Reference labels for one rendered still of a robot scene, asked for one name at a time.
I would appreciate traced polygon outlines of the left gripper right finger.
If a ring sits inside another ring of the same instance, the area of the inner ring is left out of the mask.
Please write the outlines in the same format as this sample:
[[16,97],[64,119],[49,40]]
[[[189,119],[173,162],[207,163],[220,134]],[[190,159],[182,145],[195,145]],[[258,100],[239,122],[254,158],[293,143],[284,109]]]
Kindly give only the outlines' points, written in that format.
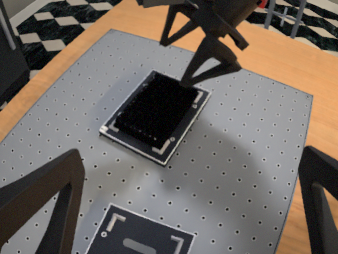
[[338,160],[307,145],[298,176],[311,254],[338,254],[338,230],[324,191],[338,201]]

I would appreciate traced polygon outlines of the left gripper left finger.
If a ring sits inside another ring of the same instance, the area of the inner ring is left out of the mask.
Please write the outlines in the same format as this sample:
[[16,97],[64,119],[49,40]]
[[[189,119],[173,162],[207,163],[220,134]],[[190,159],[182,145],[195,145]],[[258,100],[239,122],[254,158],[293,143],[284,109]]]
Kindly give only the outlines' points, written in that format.
[[35,254],[71,254],[81,205],[85,168],[70,149],[0,188],[0,253],[3,245],[58,192]]

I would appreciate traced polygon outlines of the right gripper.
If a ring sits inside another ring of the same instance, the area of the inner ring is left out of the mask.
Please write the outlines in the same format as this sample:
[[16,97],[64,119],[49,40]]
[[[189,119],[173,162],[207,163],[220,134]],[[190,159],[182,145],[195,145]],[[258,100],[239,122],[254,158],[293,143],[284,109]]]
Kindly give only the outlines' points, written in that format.
[[[205,33],[206,36],[199,44],[179,82],[179,85],[185,88],[211,78],[239,72],[242,69],[237,61],[238,57],[219,38],[224,38],[228,34],[235,42],[235,46],[244,51],[250,44],[236,27],[262,3],[261,0],[193,0],[193,2],[199,8],[189,0],[184,0],[182,4],[169,5],[159,41],[160,45],[167,47],[198,27]],[[190,20],[168,37],[178,12]],[[211,58],[221,63],[193,77],[195,72]]]

